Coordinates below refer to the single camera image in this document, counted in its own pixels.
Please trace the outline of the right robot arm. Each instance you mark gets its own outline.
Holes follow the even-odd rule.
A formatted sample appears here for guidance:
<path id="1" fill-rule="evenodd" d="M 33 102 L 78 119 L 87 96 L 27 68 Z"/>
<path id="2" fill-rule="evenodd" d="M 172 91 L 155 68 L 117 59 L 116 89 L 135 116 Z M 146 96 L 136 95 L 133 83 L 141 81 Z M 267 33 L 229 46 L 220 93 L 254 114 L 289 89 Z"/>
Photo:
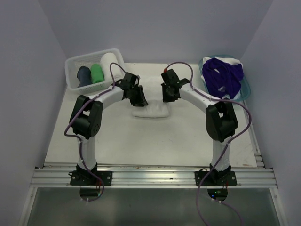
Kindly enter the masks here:
<path id="1" fill-rule="evenodd" d="M 230 144 L 227 142 L 235 135 L 238 121 L 232 103 L 213 101 L 203 97 L 190 86 L 186 78 L 179 79 L 173 69 L 165 69 L 161 74 L 162 93 L 165 103 L 183 99 L 196 106 L 206 117 L 206 131 L 213 140 L 213 156 L 209 172 L 199 170 L 195 173 L 198 186 L 222 186 L 230 178 Z"/>

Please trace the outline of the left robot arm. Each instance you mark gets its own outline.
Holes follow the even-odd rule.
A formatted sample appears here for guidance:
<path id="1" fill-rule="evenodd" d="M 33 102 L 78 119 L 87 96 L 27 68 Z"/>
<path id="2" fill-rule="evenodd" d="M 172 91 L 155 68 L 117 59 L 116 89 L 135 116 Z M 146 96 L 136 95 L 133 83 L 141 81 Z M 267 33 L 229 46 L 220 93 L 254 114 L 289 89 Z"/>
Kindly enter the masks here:
<path id="1" fill-rule="evenodd" d="M 97 171 L 95 157 L 95 137 L 101 128 L 103 110 L 110 105 L 129 99 L 134 107 L 144 107 L 148 103 L 139 76 L 125 73 L 123 79 L 94 96 L 78 96 L 64 135 L 79 141 L 79 161 L 76 170 L 70 172 L 71 185 L 102 185 L 101 173 Z"/>

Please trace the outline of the dark blue towel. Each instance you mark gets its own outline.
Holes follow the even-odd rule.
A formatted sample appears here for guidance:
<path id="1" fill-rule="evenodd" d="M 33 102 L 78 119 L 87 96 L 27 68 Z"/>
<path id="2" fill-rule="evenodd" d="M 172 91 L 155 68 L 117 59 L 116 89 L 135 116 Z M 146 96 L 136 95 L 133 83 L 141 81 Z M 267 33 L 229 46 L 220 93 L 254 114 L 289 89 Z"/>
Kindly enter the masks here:
<path id="1" fill-rule="evenodd" d="M 91 71 L 86 66 L 81 66 L 77 72 L 77 78 L 79 80 L 78 88 L 92 85 Z"/>

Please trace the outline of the white towel pile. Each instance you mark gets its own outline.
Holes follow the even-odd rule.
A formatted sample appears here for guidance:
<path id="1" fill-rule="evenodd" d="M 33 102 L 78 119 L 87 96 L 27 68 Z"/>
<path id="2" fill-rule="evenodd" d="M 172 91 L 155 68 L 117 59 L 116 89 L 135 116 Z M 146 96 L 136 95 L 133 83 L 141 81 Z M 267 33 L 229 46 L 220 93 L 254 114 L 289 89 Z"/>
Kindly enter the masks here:
<path id="1" fill-rule="evenodd" d="M 170 108 L 163 102 L 161 76 L 145 76 L 140 80 L 143 87 L 144 96 L 148 102 L 147 106 L 135 107 L 132 115 L 138 118 L 161 119 L 170 116 Z"/>

